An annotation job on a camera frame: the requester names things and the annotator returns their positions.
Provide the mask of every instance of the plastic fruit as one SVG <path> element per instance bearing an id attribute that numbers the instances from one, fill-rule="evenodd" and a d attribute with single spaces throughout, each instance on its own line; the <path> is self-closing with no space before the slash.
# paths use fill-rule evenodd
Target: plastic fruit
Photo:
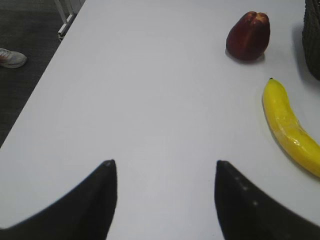
<path id="1" fill-rule="evenodd" d="M 298 164 L 320 177 L 320 146 L 300 125 L 282 84 L 270 78 L 262 100 L 267 122 L 279 144 Z"/>
<path id="2" fill-rule="evenodd" d="M 270 23 L 265 13 L 247 12 L 230 30 L 226 49 L 239 60 L 252 61 L 266 50 L 270 39 Z"/>

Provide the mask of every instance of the toy banana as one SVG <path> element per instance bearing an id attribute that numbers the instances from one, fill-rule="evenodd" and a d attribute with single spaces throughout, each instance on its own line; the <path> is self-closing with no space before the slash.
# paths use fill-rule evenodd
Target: toy banana
<path id="1" fill-rule="evenodd" d="M 283 149 L 298 164 L 320 177 L 320 146 L 300 125 L 284 86 L 270 78 L 262 101 L 266 120 Z"/>

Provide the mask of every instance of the yellow banana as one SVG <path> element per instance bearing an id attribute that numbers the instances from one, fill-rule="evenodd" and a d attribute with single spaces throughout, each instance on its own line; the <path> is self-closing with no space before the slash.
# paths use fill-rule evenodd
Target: yellow banana
<path id="1" fill-rule="evenodd" d="M 283 149 L 298 164 L 320 177 L 320 146 L 301 127 L 284 86 L 270 78 L 262 101 L 267 122 Z"/>

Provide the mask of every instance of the wicker basket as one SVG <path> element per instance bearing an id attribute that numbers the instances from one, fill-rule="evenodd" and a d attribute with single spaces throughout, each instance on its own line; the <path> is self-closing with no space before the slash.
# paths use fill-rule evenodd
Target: wicker basket
<path id="1" fill-rule="evenodd" d="M 302 44 L 306 64 L 320 80 L 320 0 L 305 0 Z"/>

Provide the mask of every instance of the person's foot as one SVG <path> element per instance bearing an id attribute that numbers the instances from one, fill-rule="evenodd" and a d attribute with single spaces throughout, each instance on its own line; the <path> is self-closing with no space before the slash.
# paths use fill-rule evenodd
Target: person's foot
<path id="1" fill-rule="evenodd" d="M 8 69 L 16 69 L 24 65 L 26 61 L 27 57 L 22 53 L 0 48 L 0 66 Z"/>

